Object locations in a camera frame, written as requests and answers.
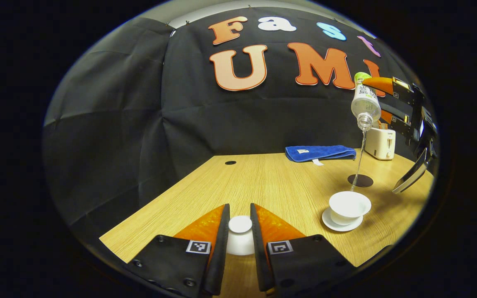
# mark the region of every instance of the white cup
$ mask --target white cup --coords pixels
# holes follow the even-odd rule
[[[359,217],[371,210],[371,201],[354,191],[340,191],[329,199],[331,219],[339,225],[354,223]]]
[[[255,252],[253,244],[252,222],[249,216],[235,216],[229,220],[227,236],[227,253],[236,256],[252,255]]]

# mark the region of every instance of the blue towel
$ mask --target blue towel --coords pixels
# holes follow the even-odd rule
[[[292,146],[284,149],[291,161],[303,162],[314,159],[355,159],[356,151],[342,145],[336,146]]]

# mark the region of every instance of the wood grain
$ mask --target wood grain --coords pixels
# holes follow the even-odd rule
[[[360,149],[356,149],[359,158]],[[226,161],[236,164],[226,165]],[[131,217],[101,236],[119,258],[129,262],[158,234],[172,236],[191,222],[229,203],[231,217],[250,215],[254,202],[310,236],[322,234],[354,266],[367,261],[386,245],[400,239],[426,203],[433,176],[427,171],[411,187],[393,194],[396,181],[413,162],[395,155],[380,161],[364,153],[360,173],[373,185],[356,187],[371,200],[371,211],[350,232],[327,228],[321,214],[329,198],[350,190],[347,177],[356,172],[356,160],[296,163],[284,153],[214,156]],[[227,255],[221,297],[264,297],[259,292],[254,256]]]

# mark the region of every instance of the towel tag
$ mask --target towel tag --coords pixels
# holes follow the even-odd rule
[[[316,166],[323,166],[323,163],[321,163],[319,159],[312,160],[312,162],[313,162]]]

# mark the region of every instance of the white saucer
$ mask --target white saucer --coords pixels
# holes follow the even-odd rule
[[[352,223],[352,224],[339,225],[339,224],[333,222],[332,219],[331,219],[331,207],[326,208],[326,210],[321,215],[321,218],[323,219],[323,223],[326,226],[328,226],[329,228],[331,228],[335,231],[338,231],[338,232],[347,232],[347,231],[350,231],[350,230],[354,230],[364,220],[364,216],[362,215],[362,216],[358,217],[356,219],[356,221],[354,221],[354,223]]]

